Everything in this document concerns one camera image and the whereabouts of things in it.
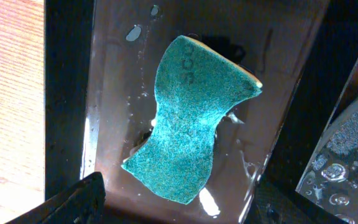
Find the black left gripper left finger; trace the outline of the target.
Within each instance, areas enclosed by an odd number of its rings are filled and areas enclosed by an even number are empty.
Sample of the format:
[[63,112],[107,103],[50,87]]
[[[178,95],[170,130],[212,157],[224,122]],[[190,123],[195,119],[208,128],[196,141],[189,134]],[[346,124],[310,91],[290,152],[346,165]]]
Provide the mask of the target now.
[[99,223],[105,196],[102,173],[93,172],[7,224]]

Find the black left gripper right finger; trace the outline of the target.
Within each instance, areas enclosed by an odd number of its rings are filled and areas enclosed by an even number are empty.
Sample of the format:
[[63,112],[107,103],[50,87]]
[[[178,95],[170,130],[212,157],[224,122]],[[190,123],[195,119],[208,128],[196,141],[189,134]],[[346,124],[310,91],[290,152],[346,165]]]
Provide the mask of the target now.
[[261,178],[244,224],[346,224],[287,186]]

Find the green yellow sponge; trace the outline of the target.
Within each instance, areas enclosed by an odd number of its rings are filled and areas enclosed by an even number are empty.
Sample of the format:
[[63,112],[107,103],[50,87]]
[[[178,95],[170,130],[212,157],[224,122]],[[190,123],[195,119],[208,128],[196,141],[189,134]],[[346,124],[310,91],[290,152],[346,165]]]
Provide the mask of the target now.
[[215,131],[236,105],[259,96],[262,82],[204,43],[178,36],[155,77],[155,126],[122,168],[151,192],[189,204],[213,167]]

